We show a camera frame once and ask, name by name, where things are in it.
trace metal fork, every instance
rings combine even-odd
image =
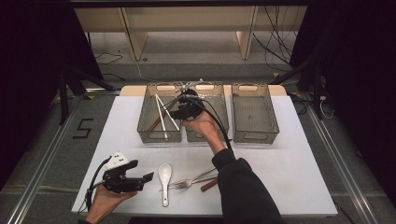
[[[200,178],[204,175],[207,175],[211,171],[215,170],[216,167],[212,166],[209,169],[203,171],[202,173],[198,174],[198,176],[194,177],[193,179],[184,179],[182,181],[177,181],[176,183],[173,183],[169,185],[169,189],[186,189],[189,188],[193,183],[209,180],[209,179],[214,179],[216,178],[217,175],[211,175],[208,176],[207,178]]]

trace transparent plastic bin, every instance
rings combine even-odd
[[[216,113],[219,115],[219,120],[224,126],[224,130],[228,133],[229,124],[227,116],[227,105],[225,103],[224,88],[221,82],[204,82],[202,84],[191,87],[190,89],[196,91],[198,95],[204,100],[208,101],[213,108],[204,102],[205,108],[216,117]],[[218,125],[216,125],[221,140],[224,140],[223,133],[221,132]],[[204,142],[205,139],[198,133],[194,132],[191,128],[186,128],[187,140],[189,142]]]
[[[279,128],[266,84],[232,86],[235,143],[274,143]]]
[[[181,132],[177,130],[169,116],[163,116],[167,138],[161,123],[155,94],[158,94],[168,111],[177,110],[178,102],[171,108],[167,105],[173,101],[178,93],[175,90],[180,89],[183,83],[149,83],[146,88],[143,100],[142,111],[137,124],[137,132],[143,143],[175,143],[181,142]],[[181,121],[175,119],[177,126],[181,129]]]

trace white spoon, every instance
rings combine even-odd
[[[169,204],[168,200],[168,184],[172,175],[172,168],[168,163],[164,163],[158,169],[158,175],[160,176],[161,182],[163,183],[163,206],[167,207]]]

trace hand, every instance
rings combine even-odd
[[[86,221],[99,223],[105,217],[110,215],[113,210],[123,201],[134,197],[136,191],[126,193],[115,193],[108,191],[103,185],[96,190],[95,197],[90,212],[87,215]]]
[[[216,129],[216,122],[205,111],[203,111],[196,119],[183,120],[181,124],[192,128],[195,132],[202,135],[212,148],[214,154],[225,148],[219,138],[219,133]]]

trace white tabletop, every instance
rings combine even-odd
[[[279,134],[272,145],[236,144],[236,158],[244,158],[271,193],[282,216],[331,217],[337,214],[329,191],[308,145],[301,123],[289,96],[272,96]],[[189,143],[182,129],[181,143],[143,144],[136,131],[142,96],[119,96],[114,101],[106,126],[82,182],[72,212],[84,201],[86,189],[99,164],[121,152],[130,161],[139,160],[127,177],[142,177],[154,172],[152,181],[132,199],[120,204],[114,213],[143,217],[216,217],[221,216],[219,188],[201,192],[203,184],[189,189],[169,190],[169,206],[163,207],[158,168],[169,163],[171,182],[194,177],[212,165],[213,154],[207,143]],[[230,98],[227,98],[231,118]],[[102,180],[103,170],[95,182]]]

